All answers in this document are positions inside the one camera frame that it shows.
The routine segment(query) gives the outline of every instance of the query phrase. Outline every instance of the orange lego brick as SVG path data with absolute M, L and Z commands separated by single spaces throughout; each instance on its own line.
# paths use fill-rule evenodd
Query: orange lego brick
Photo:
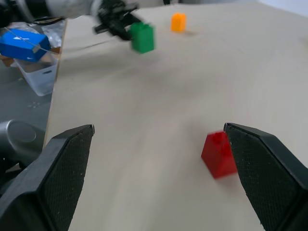
M 186 26 L 186 15 L 184 13 L 175 13 L 171 18 L 171 31 L 184 32 Z

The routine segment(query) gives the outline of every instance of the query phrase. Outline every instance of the blue box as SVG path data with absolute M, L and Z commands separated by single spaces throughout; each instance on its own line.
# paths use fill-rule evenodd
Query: blue box
M 14 59 L 27 60 L 30 62 L 37 62 L 46 53 L 46 51 L 40 49 L 39 47 L 46 50 L 51 49 L 48 37 L 46 35 L 17 29 L 11 29 L 11 31 L 24 40 L 9 31 L 4 33 L 0 37 L 0 53 L 4 56 L 12 57 Z

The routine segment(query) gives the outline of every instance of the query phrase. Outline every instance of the white plastic container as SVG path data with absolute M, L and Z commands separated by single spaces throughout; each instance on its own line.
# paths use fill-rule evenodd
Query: white plastic container
M 38 96 L 52 93 L 58 60 L 47 52 L 37 63 L 15 59 L 27 83 Z

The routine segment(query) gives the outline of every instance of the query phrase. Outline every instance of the red block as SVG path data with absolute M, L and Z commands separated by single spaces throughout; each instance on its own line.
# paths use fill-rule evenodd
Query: red block
M 227 134 L 223 131 L 207 135 L 201 158 L 215 179 L 237 172 Z

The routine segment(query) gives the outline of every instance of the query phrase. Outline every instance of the green lego brick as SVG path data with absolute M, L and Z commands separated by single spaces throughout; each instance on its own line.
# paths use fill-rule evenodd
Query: green lego brick
M 138 53 L 144 54 L 155 49 L 154 28 L 149 24 L 134 23 L 129 30 L 132 41 L 131 47 Z

